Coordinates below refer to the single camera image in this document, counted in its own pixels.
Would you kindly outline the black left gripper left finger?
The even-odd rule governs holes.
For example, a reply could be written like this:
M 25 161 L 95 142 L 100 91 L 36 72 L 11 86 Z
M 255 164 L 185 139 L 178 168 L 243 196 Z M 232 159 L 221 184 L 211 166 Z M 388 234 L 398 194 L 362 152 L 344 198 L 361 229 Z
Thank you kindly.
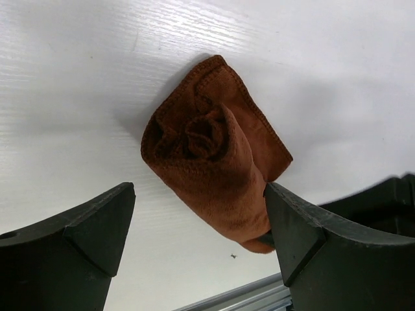
M 103 310 L 134 212 L 134 185 L 1 235 L 2 310 Z

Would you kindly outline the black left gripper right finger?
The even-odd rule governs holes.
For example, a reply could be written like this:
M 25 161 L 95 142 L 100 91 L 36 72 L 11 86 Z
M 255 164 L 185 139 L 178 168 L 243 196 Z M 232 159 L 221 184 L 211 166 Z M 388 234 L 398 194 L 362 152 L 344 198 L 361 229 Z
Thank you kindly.
M 277 183 L 264 197 L 295 310 L 414 309 L 414 237 L 352 222 Z

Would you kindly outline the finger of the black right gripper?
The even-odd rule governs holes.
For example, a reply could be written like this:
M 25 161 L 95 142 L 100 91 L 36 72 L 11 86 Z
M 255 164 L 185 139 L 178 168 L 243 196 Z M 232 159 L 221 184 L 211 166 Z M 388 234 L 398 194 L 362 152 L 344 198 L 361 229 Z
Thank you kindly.
M 414 237 L 414 174 L 388 178 L 321 208 L 372 229 Z

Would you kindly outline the brown towel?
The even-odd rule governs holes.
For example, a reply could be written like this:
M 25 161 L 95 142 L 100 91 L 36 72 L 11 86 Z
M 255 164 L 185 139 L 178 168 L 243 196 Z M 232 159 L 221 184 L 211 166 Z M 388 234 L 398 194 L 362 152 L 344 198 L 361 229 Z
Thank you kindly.
M 220 235 L 274 251 L 263 193 L 292 156 L 222 56 L 195 65 L 152 114 L 141 157 Z

